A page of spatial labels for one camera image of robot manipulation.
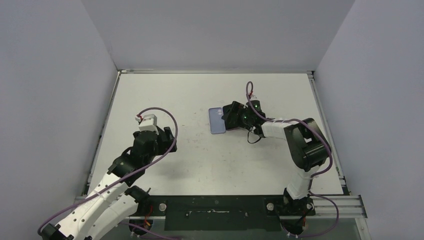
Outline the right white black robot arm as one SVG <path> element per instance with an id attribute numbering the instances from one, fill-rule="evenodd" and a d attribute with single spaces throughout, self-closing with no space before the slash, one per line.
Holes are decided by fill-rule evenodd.
<path id="1" fill-rule="evenodd" d="M 332 151 L 315 120 L 266 118 L 259 100 L 246 104 L 233 101 L 223 106 L 221 118 L 226 130 L 242 128 L 260 139 L 275 138 L 287 142 L 295 173 L 284 189 L 282 207 L 290 215 L 305 207 L 311 195 L 313 179 L 331 168 L 328 166 L 320 170 L 327 159 L 332 159 Z"/>

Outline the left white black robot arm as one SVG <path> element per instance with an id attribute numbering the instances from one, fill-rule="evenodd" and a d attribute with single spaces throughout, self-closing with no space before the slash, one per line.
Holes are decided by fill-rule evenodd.
<path id="1" fill-rule="evenodd" d="M 37 233 L 44 240 L 84 240 L 113 200 L 124 193 L 152 166 L 176 151 L 176 133 L 170 127 L 134 132 L 133 145 L 125 149 L 107 169 L 88 196 L 59 213 L 70 213 L 56 224 L 47 219 Z"/>

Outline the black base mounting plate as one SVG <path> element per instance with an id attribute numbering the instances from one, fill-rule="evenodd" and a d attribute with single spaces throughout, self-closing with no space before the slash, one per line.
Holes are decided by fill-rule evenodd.
<path id="1" fill-rule="evenodd" d="M 289 202 L 283 195 L 152 195 L 127 219 L 142 226 L 164 221 L 166 231 L 277 232 L 281 224 L 301 227 L 315 216 L 313 200 Z"/>

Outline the aluminium table frame rail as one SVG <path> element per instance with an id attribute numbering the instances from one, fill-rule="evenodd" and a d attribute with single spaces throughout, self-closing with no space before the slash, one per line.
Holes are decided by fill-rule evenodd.
<path id="1" fill-rule="evenodd" d="M 351 192 L 349 192 L 349 189 L 347 187 L 347 182 L 345 175 L 343 173 L 339 156 L 337 153 L 337 150 L 334 146 L 333 136 L 330 131 L 330 128 L 328 126 L 328 121 L 324 113 L 324 109 L 318 94 L 316 81 L 314 78 L 314 71 L 309 70 L 306 72 L 311 90 L 315 99 L 315 103 L 319 112 L 320 120 L 323 124 L 323 128 L 325 131 L 325 136 L 328 142 L 330 143 L 331 149 L 332 149 L 332 157 L 333 157 L 333 165 L 337 171 L 338 178 L 343 190 L 343 194 L 331 194 L 328 196 L 329 199 L 333 200 L 337 207 L 338 207 L 338 213 L 339 218 L 341 219 L 360 219 L 360 218 L 367 218 L 366 209 L 364 207 L 362 197 L 360 195 L 352 195 Z"/>

